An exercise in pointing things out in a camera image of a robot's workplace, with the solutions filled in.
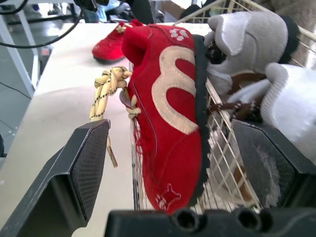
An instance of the red shoe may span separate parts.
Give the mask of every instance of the red shoe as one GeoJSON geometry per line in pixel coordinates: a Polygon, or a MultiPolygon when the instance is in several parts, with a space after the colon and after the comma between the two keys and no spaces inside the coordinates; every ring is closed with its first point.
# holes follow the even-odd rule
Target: red shoe
{"type": "Polygon", "coordinates": [[[131,23],[121,22],[104,39],[99,41],[93,48],[93,58],[100,63],[114,63],[124,58],[122,53],[123,33],[127,27],[143,26],[142,23],[133,19],[131,23]]]}
{"type": "Polygon", "coordinates": [[[210,149],[203,37],[176,26],[129,28],[122,51],[134,64],[127,88],[132,105],[125,104],[140,125],[136,143],[147,196],[168,213],[194,205],[207,180],[210,149]]]}

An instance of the table surface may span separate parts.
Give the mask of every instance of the table surface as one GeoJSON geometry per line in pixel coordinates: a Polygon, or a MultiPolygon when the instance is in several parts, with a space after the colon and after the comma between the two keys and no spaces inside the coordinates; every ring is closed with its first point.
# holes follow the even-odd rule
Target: table surface
{"type": "MultiPolygon", "coordinates": [[[[66,144],[77,127],[89,122],[94,79],[110,67],[98,64],[91,50],[115,26],[79,24],[55,43],[0,171],[0,229],[48,159],[66,144]]],[[[116,65],[128,68],[128,61],[116,65]]],[[[75,231],[74,237],[101,237],[110,210],[133,209],[130,120],[119,93],[109,98],[105,117],[111,120],[110,138],[118,168],[112,167],[107,154],[92,217],[86,228],[75,231]]]]}

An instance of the white paw print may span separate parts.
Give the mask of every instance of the white paw print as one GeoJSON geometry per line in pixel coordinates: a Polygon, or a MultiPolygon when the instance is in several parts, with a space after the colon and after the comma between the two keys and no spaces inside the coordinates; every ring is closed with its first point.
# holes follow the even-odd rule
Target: white paw print
{"type": "Polygon", "coordinates": [[[184,40],[184,38],[189,37],[187,32],[184,29],[179,30],[179,29],[174,28],[174,29],[169,30],[169,32],[171,33],[171,37],[172,38],[176,37],[178,41],[182,41],[184,40]]]}

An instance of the white table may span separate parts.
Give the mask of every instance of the white table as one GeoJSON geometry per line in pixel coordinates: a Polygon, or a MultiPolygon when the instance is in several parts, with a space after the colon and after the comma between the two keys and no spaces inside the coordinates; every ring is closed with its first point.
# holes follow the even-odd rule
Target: white table
{"type": "MultiPolygon", "coordinates": [[[[23,0],[8,0],[6,2],[0,3],[0,5],[15,5],[16,8],[18,8],[22,4],[23,0]]],[[[27,4],[37,4],[37,3],[74,3],[73,0],[28,0],[27,4]]],[[[32,35],[32,32],[30,30],[29,23],[26,19],[26,16],[24,14],[24,11],[21,10],[17,13],[17,15],[20,18],[21,24],[23,26],[23,29],[25,31],[26,37],[28,39],[28,42],[30,45],[34,45],[35,41],[32,35]]],[[[8,44],[15,44],[11,34],[7,28],[7,25],[3,19],[3,16],[0,15],[0,36],[2,37],[2,40],[4,43],[8,44]]],[[[12,60],[22,78],[22,81],[27,89],[27,92],[29,96],[32,97],[34,90],[37,88],[37,83],[39,80],[39,54],[36,48],[32,49],[33,52],[33,68],[32,68],[32,74],[31,76],[28,74],[28,72],[25,69],[25,66],[23,64],[23,61],[21,59],[21,56],[16,48],[9,48],[8,47],[9,54],[12,57],[12,60]]]]}
{"type": "MultiPolygon", "coordinates": [[[[66,144],[74,129],[89,121],[94,79],[110,67],[98,64],[91,50],[115,26],[79,24],[55,44],[0,171],[0,229],[47,160],[66,144]]],[[[116,65],[128,68],[128,61],[116,65]]],[[[130,120],[119,93],[109,98],[105,117],[111,120],[110,136],[118,168],[112,167],[107,154],[92,217],[86,228],[75,231],[74,237],[102,237],[110,210],[133,209],[130,120]]]]}

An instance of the metal wire rack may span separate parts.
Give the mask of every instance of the metal wire rack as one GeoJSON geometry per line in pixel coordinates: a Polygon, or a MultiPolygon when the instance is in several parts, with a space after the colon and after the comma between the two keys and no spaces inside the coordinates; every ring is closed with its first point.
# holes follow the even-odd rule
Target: metal wire rack
{"type": "MultiPolygon", "coordinates": [[[[217,0],[173,25],[186,28],[192,34],[205,36],[210,32],[206,23],[209,16],[238,11],[267,11],[267,9],[250,0],[217,0]]],[[[291,64],[311,67],[311,62],[316,61],[316,35],[301,27],[300,32],[300,45],[297,50],[299,53],[293,56],[291,64]]],[[[221,103],[209,80],[206,87],[209,92],[208,105],[221,103]]],[[[208,119],[208,125],[211,131],[209,138],[211,153],[208,156],[211,165],[207,171],[208,181],[204,183],[204,192],[192,209],[201,213],[205,209],[232,211],[238,206],[246,206],[259,211],[261,205],[243,168],[230,115],[226,111],[214,112],[208,119]]],[[[136,146],[134,131],[138,138],[139,124],[136,120],[131,121],[134,208],[152,209],[143,183],[141,147],[136,146]]]]}

